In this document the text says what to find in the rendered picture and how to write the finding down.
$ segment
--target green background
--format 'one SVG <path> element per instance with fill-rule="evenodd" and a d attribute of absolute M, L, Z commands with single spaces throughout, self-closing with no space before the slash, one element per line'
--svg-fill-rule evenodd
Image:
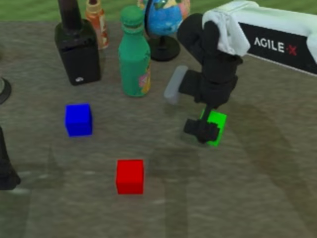
<path fill-rule="evenodd" d="M 229 0 L 192 0 L 191 12 L 205 12 Z M 317 13 L 316 0 L 258 0 L 259 5 L 307 13 Z M 81 10 L 85 0 L 79 0 Z M 133 0 L 102 0 L 107 19 L 118 19 L 120 10 Z M 0 0 L 0 20 L 59 20 L 57 0 Z"/>

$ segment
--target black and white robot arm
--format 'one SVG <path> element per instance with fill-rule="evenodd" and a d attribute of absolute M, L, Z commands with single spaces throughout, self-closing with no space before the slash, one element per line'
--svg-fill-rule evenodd
<path fill-rule="evenodd" d="M 217 128 L 207 123 L 208 115 L 228 101 L 238 80 L 237 66 L 246 54 L 316 76 L 316 22 L 315 15 L 239 0 L 186 18 L 177 38 L 202 71 L 179 66 L 164 97 L 177 104 L 179 94 L 187 94 L 207 107 L 200 120 L 187 120 L 184 131 L 201 143 L 215 140 Z"/>

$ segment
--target green cube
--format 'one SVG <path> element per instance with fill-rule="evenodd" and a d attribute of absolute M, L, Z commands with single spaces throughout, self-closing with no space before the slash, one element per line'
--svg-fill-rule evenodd
<path fill-rule="evenodd" d="M 209 116 L 208 116 L 208 120 L 207 122 L 212 122 L 217 124 L 217 126 L 219 127 L 219 135 L 217 137 L 217 140 L 215 141 L 208 141 L 207 144 L 208 145 L 213 145 L 213 146 L 217 146 L 221 140 L 221 136 L 224 130 L 224 125 L 226 124 L 226 119 L 227 119 L 227 115 L 222 114 L 222 113 L 218 113 L 216 111 L 212 111 Z"/>

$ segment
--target blue cube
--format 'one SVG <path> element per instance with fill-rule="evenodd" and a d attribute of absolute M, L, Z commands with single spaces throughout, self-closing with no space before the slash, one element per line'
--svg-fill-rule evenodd
<path fill-rule="evenodd" d="M 65 107 L 65 127 L 70 137 L 92 135 L 93 120 L 90 105 L 67 105 Z"/>

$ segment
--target orange bottle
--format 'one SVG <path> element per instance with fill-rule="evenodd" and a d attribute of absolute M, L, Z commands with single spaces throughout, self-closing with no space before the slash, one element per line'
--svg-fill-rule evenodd
<path fill-rule="evenodd" d="M 87 0 L 86 17 L 95 29 L 99 49 L 105 49 L 109 45 L 109 39 L 105 11 L 101 6 L 101 0 Z"/>

